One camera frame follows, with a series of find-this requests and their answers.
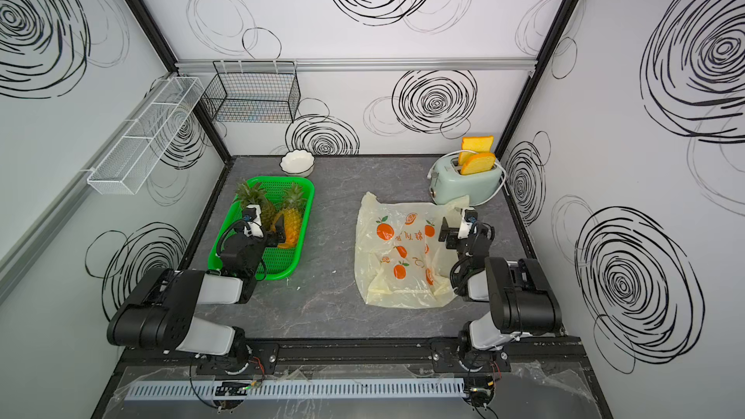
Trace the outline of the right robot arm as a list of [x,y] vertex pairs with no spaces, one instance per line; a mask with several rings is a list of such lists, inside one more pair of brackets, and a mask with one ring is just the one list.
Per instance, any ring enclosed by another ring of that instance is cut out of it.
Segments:
[[448,277],[455,295],[489,306],[459,333],[456,355],[468,372],[506,360],[504,347],[510,343],[558,335],[563,328],[559,302],[539,261],[492,257],[494,236],[495,228],[478,220],[473,209],[457,226],[444,219],[438,233],[438,240],[457,252]]

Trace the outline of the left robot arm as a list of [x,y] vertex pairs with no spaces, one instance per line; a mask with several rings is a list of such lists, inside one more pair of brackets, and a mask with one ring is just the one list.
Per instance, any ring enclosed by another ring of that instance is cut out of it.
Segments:
[[218,274],[208,271],[151,270],[140,280],[109,322],[111,345],[143,350],[207,355],[237,376],[251,365],[264,366],[244,330],[195,315],[198,306],[240,305],[249,301],[260,275],[267,275],[266,248],[284,244],[284,220],[266,230],[256,220],[233,222],[219,238]]

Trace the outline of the yellow plastic bag with oranges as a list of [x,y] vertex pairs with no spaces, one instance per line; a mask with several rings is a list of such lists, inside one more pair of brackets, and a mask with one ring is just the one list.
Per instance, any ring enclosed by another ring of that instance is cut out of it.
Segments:
[[444,205],[384,204],[366,193],[357,216],[354,274],[368,306],[430,310],[455,298],[449,280],[455,250],[438,240],[442,223],[457,226],[469,205],[462,196]]

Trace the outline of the pineapple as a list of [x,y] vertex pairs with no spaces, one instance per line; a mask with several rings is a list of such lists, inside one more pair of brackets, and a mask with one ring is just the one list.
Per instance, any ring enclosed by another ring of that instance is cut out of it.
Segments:
[[254,182],[254,184],[243,182],[238,185],[236,194],[242,209],[245,209],[248,206],[260,207],[261,224],[264,227],[272,226],[273,219],[277,213],[277,208],[275,207],[275,204],[269,200],[268,192],[262,182]]
[[276,222],[283,222],[286,233],[285,246],[278,246],[280,249],[296,248],[300,233],[302,230],[303,216],[306,209],[307,199],[305,198],[304,189],[300,184],[291,184],[283,197],[281,207],[275,215],[273,225]]

